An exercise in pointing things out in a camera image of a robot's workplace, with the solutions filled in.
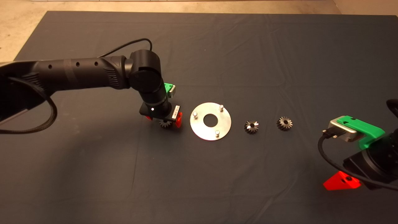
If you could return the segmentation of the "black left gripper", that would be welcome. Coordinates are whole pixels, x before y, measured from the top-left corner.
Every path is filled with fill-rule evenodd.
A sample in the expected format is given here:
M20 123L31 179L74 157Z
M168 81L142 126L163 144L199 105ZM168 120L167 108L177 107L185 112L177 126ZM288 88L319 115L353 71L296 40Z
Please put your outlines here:
M145 103L141 105L139 113L148 120L158 119L175 123L177 128L181 127L182 115L180 106L174 103L163 103L158 106L148 106Z

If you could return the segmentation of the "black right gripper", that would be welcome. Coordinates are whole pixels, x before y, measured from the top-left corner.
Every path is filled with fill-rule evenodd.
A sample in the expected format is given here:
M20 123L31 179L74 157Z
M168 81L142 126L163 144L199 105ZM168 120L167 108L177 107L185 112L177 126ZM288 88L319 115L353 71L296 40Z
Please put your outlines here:
M367 179L383 182L384 174L379 169L366 150L362 150L343 161L343 167L350 172L366 177ZM326 190L357 189L362 186L360 180L338 171L323 183Z

